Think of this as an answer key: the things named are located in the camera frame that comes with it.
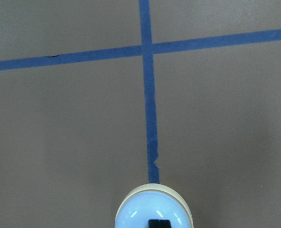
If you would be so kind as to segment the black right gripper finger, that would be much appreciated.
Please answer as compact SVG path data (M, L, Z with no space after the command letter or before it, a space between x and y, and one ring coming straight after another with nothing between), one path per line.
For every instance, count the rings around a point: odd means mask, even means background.
M171 222L165 219L150 219L148 226L149 228L171 228Z

